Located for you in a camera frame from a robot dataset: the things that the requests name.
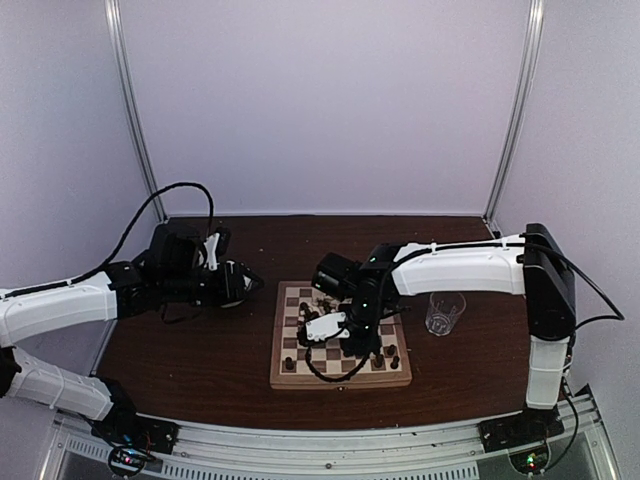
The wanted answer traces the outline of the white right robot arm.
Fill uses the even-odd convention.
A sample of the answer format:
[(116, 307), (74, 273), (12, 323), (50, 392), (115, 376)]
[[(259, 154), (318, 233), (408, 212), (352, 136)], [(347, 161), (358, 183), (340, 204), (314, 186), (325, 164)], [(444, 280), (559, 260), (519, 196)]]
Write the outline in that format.
[(380, 347), (378, 326), (403, 297), (436, 292), (522, 296), (530, 337), (526, 409), (513, 419), (519, 440), (535, 440), (551, 424), (569, 342), (576, 330), (575, 276), (548, 229), (527, 225), (500, 239), (438, 244), (383, 243), (364, 262), (336, 253), (317, 265), (312, 285), (344, 302), (336, 313), (306, 322), (300, 344), (337, 338), (348, 355)]

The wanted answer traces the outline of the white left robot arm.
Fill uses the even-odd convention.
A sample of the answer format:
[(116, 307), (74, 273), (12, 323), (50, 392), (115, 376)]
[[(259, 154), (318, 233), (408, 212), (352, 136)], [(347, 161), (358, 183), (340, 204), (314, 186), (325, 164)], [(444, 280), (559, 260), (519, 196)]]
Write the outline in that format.
[(2, 291), (1, 394), (104, 422), (121, 443), (137, 442), (144, 424), (117, 382), (74, 374), (17, 344), (49, 331), (124, 320), (171, 304), (241, 304), (264, 282), (244, 263), (226, 258), (230, 237), (224, 227), (202, 237), (188, 225), (161, 224), (149, 247), (132, 261), (107, 261), (76, 279)]

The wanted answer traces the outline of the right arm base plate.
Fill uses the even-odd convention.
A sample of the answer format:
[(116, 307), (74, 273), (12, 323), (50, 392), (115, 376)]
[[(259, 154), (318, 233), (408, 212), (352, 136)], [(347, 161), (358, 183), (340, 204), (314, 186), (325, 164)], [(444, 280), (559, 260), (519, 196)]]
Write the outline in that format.
[(486, 453), (544, 441), (565, 431), (557, 409), (524, 409), (520, 413), (478, 424)]

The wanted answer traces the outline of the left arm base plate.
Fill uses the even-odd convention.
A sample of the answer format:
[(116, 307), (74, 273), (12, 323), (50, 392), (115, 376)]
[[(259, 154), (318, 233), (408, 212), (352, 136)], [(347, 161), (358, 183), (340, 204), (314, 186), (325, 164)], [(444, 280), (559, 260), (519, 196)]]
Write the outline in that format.
[(119, 423), (89, 420), (91, 433), (105, 442), (134, 447), (149, 453), (171, 454), (179, 426), (174, 422), (135, 416)]

